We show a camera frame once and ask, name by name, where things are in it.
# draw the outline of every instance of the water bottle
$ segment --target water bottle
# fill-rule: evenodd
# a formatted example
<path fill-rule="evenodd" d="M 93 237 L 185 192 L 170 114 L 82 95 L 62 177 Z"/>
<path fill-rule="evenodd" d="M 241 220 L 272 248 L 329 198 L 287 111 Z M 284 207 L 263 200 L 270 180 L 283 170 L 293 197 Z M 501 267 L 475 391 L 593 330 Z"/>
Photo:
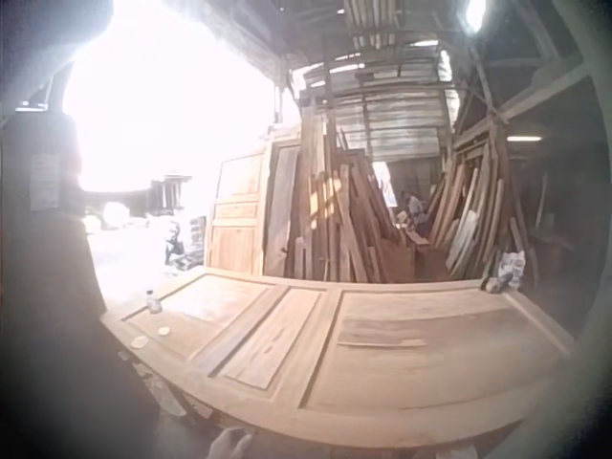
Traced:
<path fill-rule="evenodd" d="M 146 291 L 146 307 L 151 314 L 158 314 L 162 311 L 162 302 L 153 295 L 152 290 Z"/>

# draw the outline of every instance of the paper notice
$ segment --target paper notice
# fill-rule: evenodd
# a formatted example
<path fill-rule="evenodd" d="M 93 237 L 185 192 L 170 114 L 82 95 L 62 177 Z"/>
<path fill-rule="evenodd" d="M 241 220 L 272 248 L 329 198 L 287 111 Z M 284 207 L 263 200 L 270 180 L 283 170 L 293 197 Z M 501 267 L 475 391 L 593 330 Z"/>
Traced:
<path fill-rule="evenodd" d="M 59 208 L 59 155 L 32 155 L 30 210 Z"/>

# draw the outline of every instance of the wooden door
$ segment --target wooden door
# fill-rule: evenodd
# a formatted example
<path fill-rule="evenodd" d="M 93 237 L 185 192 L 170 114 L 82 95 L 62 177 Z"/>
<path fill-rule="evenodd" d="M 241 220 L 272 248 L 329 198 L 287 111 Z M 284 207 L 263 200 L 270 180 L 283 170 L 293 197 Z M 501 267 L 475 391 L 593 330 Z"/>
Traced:
<path fill-rule="evenodd" d="M 221 165 L 208 226 L 207 265 L 262 274 L 272 142 Z"/>

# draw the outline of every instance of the unfinished wooden door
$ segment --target unfinished wooden door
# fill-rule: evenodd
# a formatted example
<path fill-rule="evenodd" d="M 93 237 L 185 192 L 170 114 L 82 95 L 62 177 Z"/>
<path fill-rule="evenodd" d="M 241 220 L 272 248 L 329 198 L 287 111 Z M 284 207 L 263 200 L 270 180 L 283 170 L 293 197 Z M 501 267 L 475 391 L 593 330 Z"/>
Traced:
<path fill-rule="evenodd" d="M 208 266 L 262 274 L 271 148 L 269 142 L 222 163 L 208 226 Z"/>
<path fill-rule="evenodd" d="M 198 404 L 241 423 L 349 448 L 430 447 L 523 419 L 571 352 L 525 296 L 480 283 L 197 268 L 158 289 L 160 314 L 142 300 L 102 321 Z"/>

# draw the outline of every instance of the hand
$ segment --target hand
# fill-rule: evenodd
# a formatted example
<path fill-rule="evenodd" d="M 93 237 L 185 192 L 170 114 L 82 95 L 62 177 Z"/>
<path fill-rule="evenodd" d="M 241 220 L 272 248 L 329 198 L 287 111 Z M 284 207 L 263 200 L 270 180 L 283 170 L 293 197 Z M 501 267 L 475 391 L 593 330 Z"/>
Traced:
<path fill-rule="evenodd" d="M 226 428 L 210 445 L 208 459 L 244 459 L 253 439 L 244 428 Z"/>

